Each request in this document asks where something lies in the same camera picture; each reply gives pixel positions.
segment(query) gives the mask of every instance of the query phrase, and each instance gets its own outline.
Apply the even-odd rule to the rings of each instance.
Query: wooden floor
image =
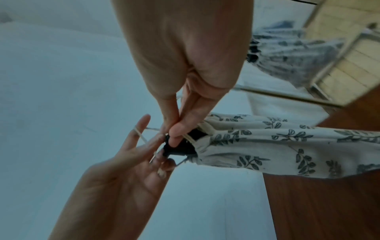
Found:
[[[380,86],[318,126],[380,131]],[[339,180],[264,180],[278,240],[380,239],[380,170]]]

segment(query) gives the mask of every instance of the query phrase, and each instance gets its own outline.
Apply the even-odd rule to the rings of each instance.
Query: hand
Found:
[[[235,85],[251,38],[253,0],[112,2],[175,147]]]
[[[150,116],[136,128],[142,132]],[[50,235],[51,240],[137,239],[151,217],[175,162],[154,151],[164,142],[157,134],[136,147],[139,136],[132,130],[118,153],[91,166],[81,177]],[[157,174],[161,168],[167,176]]]

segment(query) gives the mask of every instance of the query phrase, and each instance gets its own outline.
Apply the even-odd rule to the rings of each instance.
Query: metal rod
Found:
[[[279,92],[268,91],[268,90],[263,90],[263,89],[256,89],[256,88],[252,88],[252,87],[242,86],[239,84],[236,84],[235,87],[233,87],[232,89],[236,90],[236,91],[244,91],[247,93],[257,93],[260,95],[272,96],[272,97],[276,97],[276,98],[283,98],[283,99],[293,100],[293,101],[297,101],[297,102],[306,102],[306,103],[316,104],[316,105],[320,105],[320,106],[324,106],[324,107],[332,107],[332,108],[343,108],[344,107],[341,104],[330,102],[330,101],[314,99],[314,98],[307,98],[307,97],[302,97],[302,96],[295,96],[292,94],[279,93]]]

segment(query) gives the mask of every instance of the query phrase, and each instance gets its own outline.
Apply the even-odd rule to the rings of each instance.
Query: black object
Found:
[[[204,132],[193,129],[188,135],[194,139],[198,140],[204,136],[207,136]],[[166,135],[165,139],[165,145],[163,147],[163,156],[169,157],[169,155],[179,155],[179,156],[190,156],[190,155],[197,155],[197,152],[195,151],[194,146],[186,139],[183,139],[181,143],[177,147],[171,147],[169,145],[169,135]]]

